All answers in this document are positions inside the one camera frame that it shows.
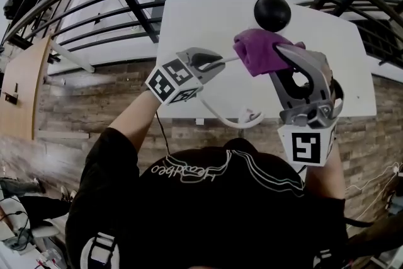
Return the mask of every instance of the wire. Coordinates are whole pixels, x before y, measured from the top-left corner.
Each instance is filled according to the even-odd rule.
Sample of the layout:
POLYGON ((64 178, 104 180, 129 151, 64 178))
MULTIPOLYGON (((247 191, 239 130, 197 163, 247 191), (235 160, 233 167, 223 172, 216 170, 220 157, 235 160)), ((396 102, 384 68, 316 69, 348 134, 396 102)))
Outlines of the wire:
POLYGON ((371 227, 374 224, 374 222, 362 222, 362 221, 349 219, 348 217, 344 218, 344 222, 346 224, 349 224, 349 225, 355 226, 355 227, 371 227))
POLYGON ((361 215, 359 217, 357 217, 355 220, 360 219, 366 212, 367 210, 369 210, 371 208, 372 205, 375 204, 375 202, 378 200, 378 197, 386 190, 386 187, 389 185, 389 183, 396 177, 396 175, 393 175, 393 177, 386 183, 385 187, 383 188, 382 191, 379 192, 379 194, 377 195, 377 197, 375 197, 375 200, 370 204, 370 206, 368 206, 364 212, 361 213, 361 215))
POLYGON ((30 218, 28 217, 28 214, 27 214, 26 212, 22 212, 22 213, 25 213, 25 215, 26 215, 26 222, 25 222, 25 225, 24 225, 23 229, 22 229, 22 230, 20 231, 20 233, 18 234, 17 243, 19 243, 19 241, 20 241, 20 239, 21 239, 21 234, 22 234, 22 232, 26 229, 26 226, 28 225, 28 221, 30 220, 30 218))
POLYGON ((298 174, 302 173, 305 170, 306 167, 307 167, 307 165, 303 165, 301 167, 301 169, 298 171, 298 174))
POLYGON ((201 101, 201 103, 204 104, 204 106, 206 107, 206 109, 208 111, 210 111, 211 113, 213 113, 217 119, 219 119, 224 125, 227 125, 228 127, 232 127, 235 129, 248 129, 248 128, 252 128, 255 125, 258 125, 259 123, 261 123, 264 119, 264 114, 259 112, 257 113, 257 117, 255 119, 253 119, 252 121, 249 122, 245 122, 245 123, 235 123, 235 122, 231 122, 226 118, 221 117, 201 96, 200 92, 197 94, 197 98, 201 101))
POLYGON ((397 167, 400 168, 400 166, 399 166, 398 163, 394 163, 394 164, 391 165, 391 166, 387 166, 386 169, 385 169, 385 171, 384 171, 381 175, 378 175, 377 177, 372 178, 372 180, 367 181, 367 183, 366 183, 362 188, 359 188, 359 187, 356 186, 356 185, 351 185, 351 186, 347 187, 346 190, 348 190, 348 189, 350 189, 350 188, 352 188, 352 187, 355 187, 357 190, 362 191, 369 183, 371 183, 372 181, 375 181, 377 178, 383 176, 389 168, 393 168, 393 167, 395 167, 395 165, 397 165, 397 167))
POLYGON ((26 249, 26 247, 28 246, 28 243, 30 242, 30 237, 33 238, 33 235, 32 235, 32 233, 31 233, 31 231, 28 231, 28 237, 27 237, 27 239, 26 239, 26 243, 25 243, 25 245, 24 245, 24 248, 22 248, 21 250, 18 250, 18 251, 24 251, 24 250, 26 249))
MULTIPOLYGON (((386 167, 385 171, 384 171, 381 175, 379 175, 379 176, 373 178, 372 180, 369 180, 362 188, 359 188, 359 187, 357 187, 356 185, 351 185, 351 186, 347 187, 346 190, 348 190, 348 189, 351 188, 351 187, 355 187, 355 188, 357 188, 357 189, 359 189, 359 190, 363 190, 364 187, 366 187, 366 186, 369 184, 369 182, 371 182, 371 181, 373 181, 373 180, 376 180, 377 178, 381 177, 382 175, 384 175, 384 174, 386 173, 386 170, 388 170, 388 169, 391 168, 391 167, 395 167, 396 164, 397 164, 397 166, 398 166, 398 170, 397 170, 397 174, 398 174, 399 171, 400 171, 400 168, 402 167, 402 164, 399 165, 398 163, 394 163, 393 165, 386 167)), ((360 216, 357 217, 355 220, 360 219, 360 218, 372 207, 372 205, 375 204, 375 202, 378 200, 379 196, 386 190, 386 187, 387 187, 387 186, 390 184, 390 182, 397 176, 397 174, 393 175, 393 177, 392 177, 391 179, 389 179, 389 181, 386 183, 386 185, 384 186, 384 188, 382 189, 382 191, 380 191, 379 194, 377 195, 377 197, 375 197, 375 200, 374 200, 374 201, 365 209, 365 211, 362 212, 362 213, 360 214, 360 216)))
POLYGON ((4 220, 6 217, 10 216, 10 215, 19 215, 19 214, 21 214, 20 212, 22 213, 22 211, 17 211, 17 212, 14 212, 14 213, 6 214, 5 216, 3 216, 3 217, 0 219, 0 222, 1 222, 2 220, 4 220))
POLYGON ((170 156, 171 153, 169 152, 168 140, 166 139, 166 136, 165 136, 164 127, 162 126, 162 123, 159 119, 158 112, 156 112, 156 115, 157 115, 157 120, 159 123, 159 128, 161 129, 162 135, 164 136, 164 139, 165 139, 166 152, 167 152, 168 156, 170 156))
POLYGON ((0 200, 0 202, 2 202, 2 201, 4 201, 4 200, 7 200, 7 199, 9 199, 9 198, 12 199, 12 200, 14 200, 15 202, 18 202, 18 203, 22 204, 19 200, 16 200, 16 199, 13 198, 12 196, 4 198, 4 199, 0 200))

